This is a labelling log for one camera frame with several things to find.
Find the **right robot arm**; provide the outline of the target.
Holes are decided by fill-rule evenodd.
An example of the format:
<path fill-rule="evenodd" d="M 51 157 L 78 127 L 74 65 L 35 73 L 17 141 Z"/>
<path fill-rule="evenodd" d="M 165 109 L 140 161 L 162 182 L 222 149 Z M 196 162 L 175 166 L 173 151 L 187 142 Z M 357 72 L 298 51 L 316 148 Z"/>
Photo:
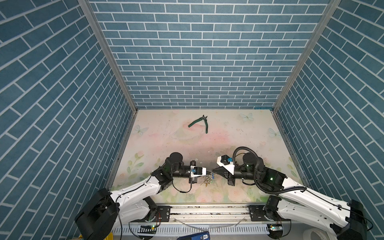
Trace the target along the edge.
<path fill-rule="evenodd" d="M 250 180 L 252 186 L 269 195 L 263 208 L 272 221 L 293 220 L 327 232 L 337 240 L 365 240 L 373 223 L 356 200 L 345 202 L 323 195 L 287 175 L 268 168 L 264 160 L 248 147 L 238 147 L 233 155 L 217 158 L 214 174 L 234 186 L 237 179 Z"/>

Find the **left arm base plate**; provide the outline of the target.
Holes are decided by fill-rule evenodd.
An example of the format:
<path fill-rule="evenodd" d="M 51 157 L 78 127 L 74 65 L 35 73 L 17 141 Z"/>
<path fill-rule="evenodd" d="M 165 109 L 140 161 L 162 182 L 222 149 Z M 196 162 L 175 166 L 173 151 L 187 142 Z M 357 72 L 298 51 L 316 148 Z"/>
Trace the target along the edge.
<path fill-rule="evenodd" d="M 149 212 L 149 222 L 169 222 L 171 209 L 171 206 L 157 206 L 155 209 L 151 209 Z"/>

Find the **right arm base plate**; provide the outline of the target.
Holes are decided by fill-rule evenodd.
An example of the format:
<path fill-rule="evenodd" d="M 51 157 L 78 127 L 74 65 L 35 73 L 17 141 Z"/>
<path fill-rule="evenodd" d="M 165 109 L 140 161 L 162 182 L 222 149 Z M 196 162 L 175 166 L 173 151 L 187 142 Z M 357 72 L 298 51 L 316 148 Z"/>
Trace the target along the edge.
<path fill-rule="evenodd" d="M 252 222 L 270 221 L 265 214 L 264 205 L 249 205 L 248 206 L 250 219 Z"/>

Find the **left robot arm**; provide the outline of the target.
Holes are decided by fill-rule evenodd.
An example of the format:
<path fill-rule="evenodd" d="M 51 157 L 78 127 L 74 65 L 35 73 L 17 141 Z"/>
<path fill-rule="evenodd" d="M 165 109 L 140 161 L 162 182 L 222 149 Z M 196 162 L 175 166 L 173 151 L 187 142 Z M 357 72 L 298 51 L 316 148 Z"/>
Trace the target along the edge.
<path fill-rule="evenodd" d="M 151 220 L 158 208 L 152 197 L 172 186 L 175 178 L 188 179 L 192 185 L 199 177 L 210 176 L 195 161 L 186 166 L 180 153 L 172 153 L 149 177 L 127 188 L 98 190 L 75 217 L 84 240 L 103 240 L 110 232 L 136 220 Z"/>

